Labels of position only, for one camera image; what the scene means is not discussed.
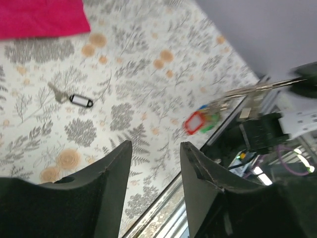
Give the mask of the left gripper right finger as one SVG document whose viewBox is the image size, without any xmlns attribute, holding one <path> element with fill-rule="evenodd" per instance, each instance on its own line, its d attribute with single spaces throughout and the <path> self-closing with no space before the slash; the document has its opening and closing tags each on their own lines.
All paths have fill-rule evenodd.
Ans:
<svg viewBox="0 0 317 238">
<path fill-rule="evenodd" d="M 215 163 L 190 142 L 181 143 L 180 161 L 190 237 L 316 237 L 316 178 L 261 185 Z"/>
</svg>

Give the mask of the keyring with coloured tags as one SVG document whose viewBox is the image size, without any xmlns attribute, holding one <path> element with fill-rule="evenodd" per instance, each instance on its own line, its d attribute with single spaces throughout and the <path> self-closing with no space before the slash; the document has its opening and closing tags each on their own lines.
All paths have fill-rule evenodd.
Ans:
<svg viewBox="0 0 317 238">
<path fill-rule="evenodd" d="M 303 80 L 304 79 L 301 78 L 295 78 L 276 83 L 259 83 L 230 90 L 219 99 L 209 102 L 204 108 L 192 113 L 183 123 L 183 128 L 187 134 L 193 135 L 202 128 L 210 125 L 215 127 L 221 119 L 222 112 L 231 108 L 231 101 L 241 97 L 246 99 L 246 105 L 243 106 L 238 120 L 258 119 L 260 116 L 260 105 L 264 99 L 263 93 L 265 91 L 290 86 Z"/>
</svg>

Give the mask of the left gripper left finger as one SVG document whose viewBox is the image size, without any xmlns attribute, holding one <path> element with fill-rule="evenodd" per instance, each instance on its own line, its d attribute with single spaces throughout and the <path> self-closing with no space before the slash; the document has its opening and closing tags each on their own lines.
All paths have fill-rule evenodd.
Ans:
<svg viewBox="0 0 317 238">
<path fill-rule="evenodd" d="M 1 237 L 118 237 L 132 151 L 126 140 L 102 159 L 54 183 L 1 178 Z"/>
</svg>

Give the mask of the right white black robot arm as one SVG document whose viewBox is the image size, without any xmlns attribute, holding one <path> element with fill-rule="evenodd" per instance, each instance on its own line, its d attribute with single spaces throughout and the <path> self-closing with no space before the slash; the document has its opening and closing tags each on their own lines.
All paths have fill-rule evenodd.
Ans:
<svg viewBox="0 0 317 238">
<path fill-rule="evenodd" d="M 317 64 L 293 69 L 294 79 L 243 89 L 250 105 L 240 114 L 239 129 L 248 150 L 266 154 L 271 148 L 317 129 Z M 259 112 L 261 95 L 273 89 L 286 90 L 276 99 L 278 112 Z"/>
</svg>

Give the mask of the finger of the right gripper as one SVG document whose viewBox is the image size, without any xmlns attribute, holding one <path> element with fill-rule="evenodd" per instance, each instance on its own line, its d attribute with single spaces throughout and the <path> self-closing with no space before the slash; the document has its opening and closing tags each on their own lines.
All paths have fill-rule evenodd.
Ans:
<svg viewBox="0 0 317 238">
<path fill-rule="evenodd" d="M 304 79 L 301 82 L 294 83 L 289 91 L 306 98 L 317 97 L 317 62 L 298 66 L 292 69 L 292 72 L 299 78 Z"/>
</svg>

